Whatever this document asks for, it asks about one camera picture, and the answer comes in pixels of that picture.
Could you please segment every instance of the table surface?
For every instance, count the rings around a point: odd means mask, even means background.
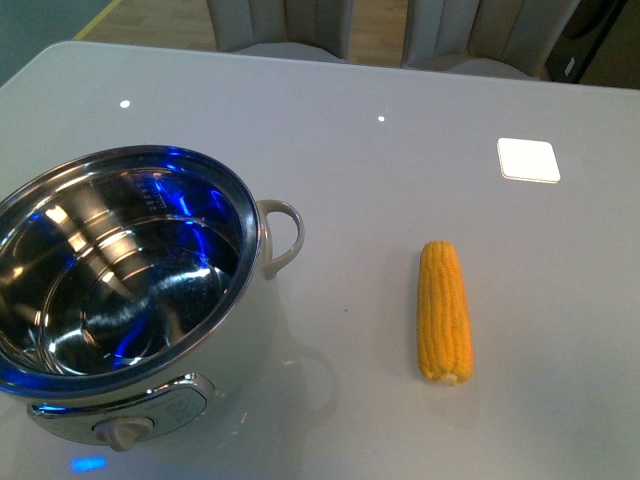
[[[121,108],[123,100],[129,108]],[[208,154],[302,214],[261,373],[116,454],[0,397],[0,478],[637,479],[640,92],[69,42],[0,89],[0,196],[91,152]],[[501,175],[499,138],[561,180]],[[293,226],[274,219],[279,247]],[[416,366],[421,247],[454,242],[476,370]]]

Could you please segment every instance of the yellow corn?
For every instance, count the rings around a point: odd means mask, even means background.
[[[447,385],[466,382],[473,373],[462,269],[450,242],[429,242],[420,256],[418,366],[429,380]]]

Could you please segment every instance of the white pot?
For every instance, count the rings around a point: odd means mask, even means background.
[[[297,238],[273,258],[267,215]],[[298,212],[184,149],[83,157],[0,204],[0,388],[50,432],[130,449],[242,385],[300,251]]]

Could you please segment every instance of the gray chair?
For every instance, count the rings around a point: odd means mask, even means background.
[[[207,0],[218,50],[344,62],[353,0]]]
[[[402,67],[545,78],[580,0],[409,0]]]

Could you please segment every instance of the pot handle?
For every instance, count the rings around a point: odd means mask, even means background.
[[[302,244],[304,243],[304,224],[302,223],[302,217],[300,217],[298,211],[288,203],[282,202],[280,200],[258,200],[256,204],[258,205],[258,210],[260,211],[260,216],[262,217],[261,220],[264,225],[265,255],[263,268],[264,274],[267,277],[267,280],[269,280],[275,278],[276,274],[286,265],[288,265],[291,260],[296,258],[296,255],[298,255],[298,252],[300,252]],[[284,213],[285,215],[289,216],[295,222],[296,228],[298,230],[298,236],[291,248],[276,258],[273,258],[271,230],[267,221],[267,215],[274,212]]]

